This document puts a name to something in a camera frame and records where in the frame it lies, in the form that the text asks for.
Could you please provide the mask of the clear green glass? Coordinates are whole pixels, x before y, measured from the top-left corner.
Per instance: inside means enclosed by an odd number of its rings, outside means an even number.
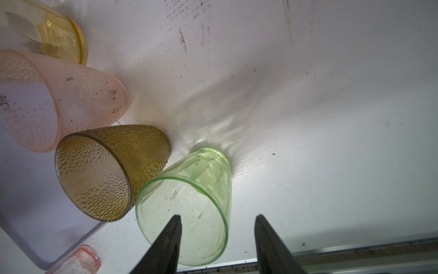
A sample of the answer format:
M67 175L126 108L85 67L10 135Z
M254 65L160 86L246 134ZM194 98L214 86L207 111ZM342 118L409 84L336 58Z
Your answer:
M225 251L232 207L232 171L226 156L201 148L150 180L140 191L135 211L149 243L179 215L182 236L179 264L203 266Z

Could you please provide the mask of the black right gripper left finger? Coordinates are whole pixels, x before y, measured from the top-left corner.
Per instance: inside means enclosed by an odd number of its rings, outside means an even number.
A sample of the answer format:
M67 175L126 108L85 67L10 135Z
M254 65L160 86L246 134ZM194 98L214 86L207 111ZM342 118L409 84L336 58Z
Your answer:
M131 274L176 274L181 236L181 217L173 215Z

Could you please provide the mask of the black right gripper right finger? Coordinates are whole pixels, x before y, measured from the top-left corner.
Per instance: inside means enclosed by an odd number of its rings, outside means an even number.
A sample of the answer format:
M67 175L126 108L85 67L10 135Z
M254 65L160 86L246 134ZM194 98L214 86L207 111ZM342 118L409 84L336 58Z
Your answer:
M260 274L306 274L263 215L255 219L254 235Z

